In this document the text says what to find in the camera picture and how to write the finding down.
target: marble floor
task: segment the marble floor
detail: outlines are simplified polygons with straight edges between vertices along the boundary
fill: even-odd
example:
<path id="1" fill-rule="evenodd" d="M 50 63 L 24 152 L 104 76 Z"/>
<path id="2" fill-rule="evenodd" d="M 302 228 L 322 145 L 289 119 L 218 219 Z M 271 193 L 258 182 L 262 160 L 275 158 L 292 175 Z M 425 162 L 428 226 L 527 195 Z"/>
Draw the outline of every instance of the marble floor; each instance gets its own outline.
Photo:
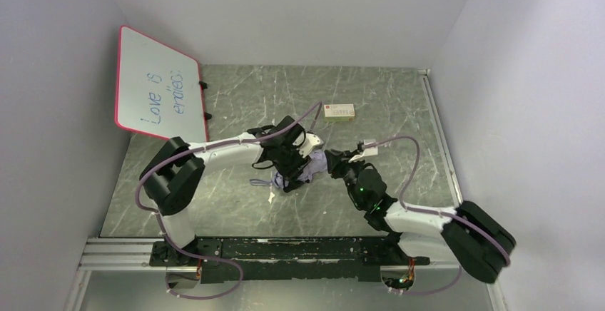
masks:
<path id="1" fill-rule="evenodd" d="M 420 165 L 405 195 L 408 203 L 454 204 L 447 169 L 435 133 L 422 82 L 415 70 L 327 66 L 231 66 L 202 68 L 212 141 L 236 136 L 246 129 L 301 116 L 317 101 L 352 103 L 356 119 L 326 123 L 316 134 L 326 148 L 352 150 L 358 141 L 414 136 L 421 145 Z M 307 128 L 311 117 L 303 121 Z M 157 237 L 151 214 L 134 203 L 141 171 L 163 145 L 162 140 L 133 134 L 101 231 L 104 237 Z M 370 161 L 395 196 L 410 173 L 415 147 L 398 141 L 379 149 Z M 378 235 L 351 203 L 344 183 L 322 174 L 312 184 L 285 194 L 254 187 L 250 178 L 268 179 L 271 170 L 248 165 L 211 173 L 200 182 L 190 215 L 202 236 L 356 236 Z M 142 196 L 143 202 L 149 199 Z"/>

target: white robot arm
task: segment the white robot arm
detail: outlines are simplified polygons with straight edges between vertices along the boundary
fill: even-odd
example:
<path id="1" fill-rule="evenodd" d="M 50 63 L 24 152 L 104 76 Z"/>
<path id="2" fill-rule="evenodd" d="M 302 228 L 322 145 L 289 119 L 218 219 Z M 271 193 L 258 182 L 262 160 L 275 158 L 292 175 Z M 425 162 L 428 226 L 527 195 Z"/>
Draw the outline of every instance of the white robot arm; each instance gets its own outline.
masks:
<path id="1" fill-rule="evenodd" d="M 226 139 L 228 144 L 217 148 L 213 145 L 225 140 L 185 143 L 181 138 L 172 138 L 162 147 L 141 177 L 171 156 L 191 148 L 207 148 L 162 167 L 143 184 L 149 198 L 158 206 L 166 234 L 175 246 L 189 253 L 194 253 L 198 247 L 187 207 L 200 179 L 210 172 L 239 164 L 271 162 L 271 166 L 288 182 L 286 192 L 304 183 L 297 178 L 309 165 L 310 154 L 320 149 L 323 142 L 301 125 L 291 126 L 292 123 L 294 120 L 287 116 L 276 126 L 250 129 Z M 253 142 L 256 138 L 280 132 L 270 140 Z M 376 168 L 359 160 L 360 156 L 363 157 L 363 150 L 363 145 L 359 144 L 355 151 L 324 151 L 326 171 L 332 178 L 344 180 L 351 201 L 358 210 L 365 212 L 364 218 L 374 229 L 396 238 L 400 252 L 397 255 L 457 261 L 482 282 L 496 280 L 516 245 L 504 228 L 471 202 L 464 202 L 457 208 L 428 208 L 400 203 L 387 194 L 387 186 Z"/>

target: metal frame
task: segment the metal frame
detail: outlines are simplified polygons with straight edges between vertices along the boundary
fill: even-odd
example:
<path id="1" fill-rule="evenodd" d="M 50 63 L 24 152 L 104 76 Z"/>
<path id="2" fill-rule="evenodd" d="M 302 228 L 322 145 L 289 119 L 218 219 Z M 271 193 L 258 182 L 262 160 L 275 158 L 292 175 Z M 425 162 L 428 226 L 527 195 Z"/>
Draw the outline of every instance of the metal frame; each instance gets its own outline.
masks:
<path id="1" fill-rule="evenodd" d="M 460 192 L 460 185 L 458 184 L 458 178 L 456 176 L 456 170 L 454 169 L 454 163 L 452 162 L 452 156 L 449 154 L 449 148 L 447 147 L 445 134 L 443 132 L 443 127 L 441 126 L 439 113 L 437 112 L 437 105 L 434 101 L 429 77 L 426 75 L 421 75 L 420 81 L 422 83 L 422 88 L 424 89 L 424 97 L 427 99 L 427 104 L 429 105 L 429 113 L 432 116 L 431 122 L 433 123 L 435 135 L 437 136 L 437 143 L 439 144 L 441 157 L 445 166 L 449 189 L 452 191 L 452 199 L 454 200 L 454 205 L 458 206 L 462 204 L 462 192 Z"/>
<path id="2" fill-rule="evenodd" d="M 91 238 L 86 242 L 79 271 L 195 272 L 195 267 L 151 267 L 151 248 L 162 238 Z"/>
<path id="3" fill-rule="evenodd" d="M 86 294 L 86 288 L 88 287 L 88 281 L 91 278 L 91 271 L 78 270 L 76 276 L 73 279 L 73 286 L 71 292 L 67 297 L 65 303 L 65 311 L 79 311 Z"/>
<path id="4" fill-rule="evenodd" d="M 504 299 L 504 294 L 500 287 L 500 282 L 496 281 L 495 284 L 487 286 L 487 293 L 489 294 L 489 300 L 492 302 L 492 308 L 494 311 L 507 311 L 507 301 Z"/>

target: wire connector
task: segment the wire connector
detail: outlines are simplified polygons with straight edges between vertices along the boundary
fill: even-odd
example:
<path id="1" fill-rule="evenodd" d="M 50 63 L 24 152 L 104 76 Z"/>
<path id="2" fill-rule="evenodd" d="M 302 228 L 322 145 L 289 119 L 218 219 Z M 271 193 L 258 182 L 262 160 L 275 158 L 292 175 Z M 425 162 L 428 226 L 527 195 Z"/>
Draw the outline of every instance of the wire connector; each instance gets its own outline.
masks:
<path id="1" fill-rule="evenodd" d="M 363 141 L 363 152 L 361 154 L 354 155 L 351 159 L 349 159 L 350 163 L 354 163 L 355 161 L 359 161 L 363 158 L 367 158 L 368 156 L 377 156 L 378 155 L 378 146 L 368 147 L 376 143 L 376 139 L 372 138 L 369 140 Z"/>

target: gray floor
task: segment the gray floor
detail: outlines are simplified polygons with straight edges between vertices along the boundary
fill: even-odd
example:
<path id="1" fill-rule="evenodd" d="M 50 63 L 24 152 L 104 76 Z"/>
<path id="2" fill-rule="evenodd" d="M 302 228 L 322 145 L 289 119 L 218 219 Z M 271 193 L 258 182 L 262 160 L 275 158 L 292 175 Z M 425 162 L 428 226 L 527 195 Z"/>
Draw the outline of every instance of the gray floor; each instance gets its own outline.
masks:
<path id="1" fill-rule="evenodd" d="M 414 291 L 427 291 L 452 281 L 457 270 L 417 271 Z M 234 282 L 198 285 L 179 290 L 187 295 L 212 295 Z M 380 282 L 356 279 L 245 281 L 234 293 L 214 300 L 184 300 L 168 295 L 161 272 L 94 272 L 81 310 L 221 310 L 221 311 L 491 311 L 486 285 L 463 274 L 449 290 L 415 297 L 387 291 Z"/>
<path id="2" fill-rule="evenodd" d="M 353 122 L 324 123 L 315 128 L 326 148 L 352 150 L 363 139 L 412 135 L 422 147 L 420 166 L 405 200 L 428 206 L 453 205 L 434 120 L 419 76 L 402 68 L 311 66 L 204 66 L 203 77 L 211 140 L 236 136 L 245 129 L 302 115 L 317 101 L 353 103 Z M 303 122 L 305 127 L 310 120 Z M 106 237 L 156 237 L 151 214 L 133 202 L 137 179 L 163 141 L 134 135 L 101 231 Z M 370 159 L 396 195 L 414 163 L 409 141 L 379 149 Z M 190 214 L 204 236 L 377 235 L 353 207 L 344 183 L 328 175 L 294 193 L 253 187 L 249 178 L 268 179 L 272 172 L 237 166 L 215 172 L 199 185 Z M 270 194 L 275 197 L 270 202 Z"/>

